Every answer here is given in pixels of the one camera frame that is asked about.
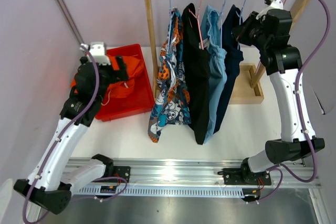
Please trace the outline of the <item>navy blue shorts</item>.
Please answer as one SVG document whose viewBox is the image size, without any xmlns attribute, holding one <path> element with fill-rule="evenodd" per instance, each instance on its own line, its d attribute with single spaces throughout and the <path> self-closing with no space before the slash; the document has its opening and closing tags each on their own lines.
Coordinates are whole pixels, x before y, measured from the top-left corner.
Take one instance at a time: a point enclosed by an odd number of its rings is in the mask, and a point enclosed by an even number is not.
<svg viewBox="0 0 336 224">
<path fill-rule="evenodd" d="M 240 50 L 238 42 L 232 36 L 232 30 L 239 25 L 240 9 L 235 5 L 230 8 L 224 23 L 222 24 L 222 48 L 227 52 L 225 56 L 225 72 L 227 80 L 220 95 L 214 133 L 221 128 L 230 98 L 234 89 L 236 78 L 240 74 L 239 64 L 243 61 L 243 52 Z"/>
</svg>

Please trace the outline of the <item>patterned blue orange shorts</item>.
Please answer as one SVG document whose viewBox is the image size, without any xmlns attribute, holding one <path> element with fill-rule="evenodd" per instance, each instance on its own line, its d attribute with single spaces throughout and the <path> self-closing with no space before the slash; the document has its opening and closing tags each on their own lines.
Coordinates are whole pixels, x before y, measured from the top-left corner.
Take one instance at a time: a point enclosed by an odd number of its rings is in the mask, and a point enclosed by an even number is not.
<svg viewBox="0 0 336 224">
<path fill-rule="evenodd" d="M 159 94 L 156 97 L 148 126 L 148 136 L 157 143 L 163 128 L 168 125 L 191 124 L 188 104 L 190 94 L 185 81 L 183 62 L 183 23 L 178 8 L 173 8 L 170 14 L 168 34 L 160 50 L 160 67 L 157 86 Z"/>
</svg>

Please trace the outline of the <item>light blue shorts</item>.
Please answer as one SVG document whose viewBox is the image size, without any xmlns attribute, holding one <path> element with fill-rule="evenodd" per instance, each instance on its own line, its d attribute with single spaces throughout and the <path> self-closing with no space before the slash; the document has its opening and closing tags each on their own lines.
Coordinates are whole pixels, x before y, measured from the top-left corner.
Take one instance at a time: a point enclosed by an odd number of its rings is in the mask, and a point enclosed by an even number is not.
<svg viewBox="0 0 336 224">
<path fill-rule="evenodd" d="M 207 6 L 201 23 L 202 38 L 206 42 L 209 53 L 209 122 L 204 143 L 214 134 L 217 107 L 221 93 L 227 80 L 225 72 L 226 50 L 222 48 L 222 38 L 218 26 L 219 12 L 211 6 Z"/>
</svg>

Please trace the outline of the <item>black shorts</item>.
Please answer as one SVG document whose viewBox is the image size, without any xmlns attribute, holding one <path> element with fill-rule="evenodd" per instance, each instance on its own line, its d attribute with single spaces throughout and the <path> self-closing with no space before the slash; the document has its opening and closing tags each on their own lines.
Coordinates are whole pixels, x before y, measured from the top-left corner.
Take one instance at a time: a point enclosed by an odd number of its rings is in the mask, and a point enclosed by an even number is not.
<svg viewBox="0 0 336 224">
<path fill-rule="evenodd" d="M 203 145 L 209 122 L 209 53 L 200 45 L 195 6 L 188 4 L 182 13 L 183 62 L 185 82 L 190 95 L 188 108 L 196 143 Z"/>
</svg>

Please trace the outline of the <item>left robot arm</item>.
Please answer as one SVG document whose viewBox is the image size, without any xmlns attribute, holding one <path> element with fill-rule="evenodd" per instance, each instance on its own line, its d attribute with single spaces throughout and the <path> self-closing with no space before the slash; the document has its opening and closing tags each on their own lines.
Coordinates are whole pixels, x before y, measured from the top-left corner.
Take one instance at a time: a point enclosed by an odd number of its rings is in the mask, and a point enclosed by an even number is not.
<svg viewBox="0 0 336 224">
<path fill-rule="evenodd" d="M 63 175 L 79 140 L 100 111 L 109 85 L 128 79 L 121 56 L 115 57 L 114 66 L 99 65 L 86 57 L 80 61 L 51 142 L 28 178 L 14 184 L 14 190 L 26 200 L 56 215 L 68 206 L 74 193 L 90 182 L 108 182 L 114 178 L 113 160 L 101 154 L 94 155 L 67 176 Z"/>
</svg>

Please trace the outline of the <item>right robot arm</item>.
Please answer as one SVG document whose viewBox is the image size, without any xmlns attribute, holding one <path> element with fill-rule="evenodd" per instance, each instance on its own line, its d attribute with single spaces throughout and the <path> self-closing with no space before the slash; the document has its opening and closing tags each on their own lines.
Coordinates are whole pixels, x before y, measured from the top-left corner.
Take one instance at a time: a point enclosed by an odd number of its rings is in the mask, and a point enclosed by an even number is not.
<svg viewBox="0 0 336 224">
<path fill-rule="evenodd" d="M 288 44 L 291 25 L 289 11 L 271 9 L 264 14 L 252 12 L 232 31 L 239 43 L 259 50 L 260 61 L 276 94 L 281 121 L 280 139 L 268 140 L 262 152 L 242 161 L 239 176 L 246 184 L 279 166 L 298 181 L 309 183 L 317 175 L 316 152 L 325 147 L 324 139 L 316 136 L 309 120 L 302 87 L 301 54 L 298 48 Z M 313 161 L 309 179 L 299 177 L 284 164 L 308 156 Z"/>
</svg>

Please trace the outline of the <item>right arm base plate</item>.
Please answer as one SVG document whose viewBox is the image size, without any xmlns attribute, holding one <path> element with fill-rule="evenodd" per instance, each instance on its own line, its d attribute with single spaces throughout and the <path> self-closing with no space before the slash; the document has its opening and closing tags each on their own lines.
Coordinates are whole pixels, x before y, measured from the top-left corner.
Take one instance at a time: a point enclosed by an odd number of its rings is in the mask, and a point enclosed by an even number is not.
<svg viewBox="0 0 336 224">
<path fill-rule="evenodd" d="M 221 175 L 225 185 L 266 185 L 272 184 L 271 177 L 266 172 L 253 173 L 248 168 L 223 168 L 217 175 Z"/>
</svg>

